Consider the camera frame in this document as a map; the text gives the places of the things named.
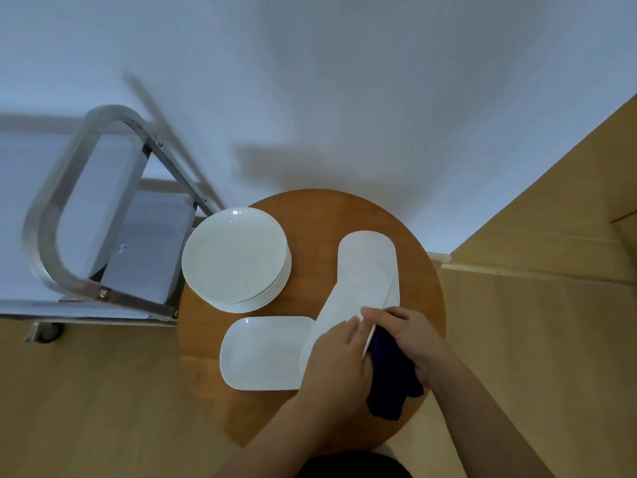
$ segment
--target stack of white plates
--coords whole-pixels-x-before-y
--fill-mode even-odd
[[[292,256],[281,225],[255,208],[225,209],[190,235],[183,276],[203,300],[224,312],[252,312],[283,290]]]

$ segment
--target left hand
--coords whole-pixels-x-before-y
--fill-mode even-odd
[[[297,399],[336,423],[351,416],[367,399],[372,367],[362,351],[371,323],[358,317],[341,322],[314,343]]]

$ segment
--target right hand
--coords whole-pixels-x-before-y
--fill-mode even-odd
[[[362,307],[363,319],[381,326],[395,338],[398,347],[416,365],[416,377],[430,387],[431,372],[450,349],[427,318],[402,307]]]

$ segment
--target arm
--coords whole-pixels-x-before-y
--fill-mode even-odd
[[[216,477],[296,476],[332,426],[353,414],[370,393],[371,362],[361,360],[370,330],[371,324],[353,317],[323,334],[297,395]]]
[[[416,364],[416,376],[434,393],[469,478],[553,477],[423,314],[400,307],[363,307],[361,312],[385,328]]]

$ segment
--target white wall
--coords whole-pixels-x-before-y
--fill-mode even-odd
[[[0,112],[146,91],[226,205],[341,189],[442,253],[637,91],[636,0],[0,7]]]

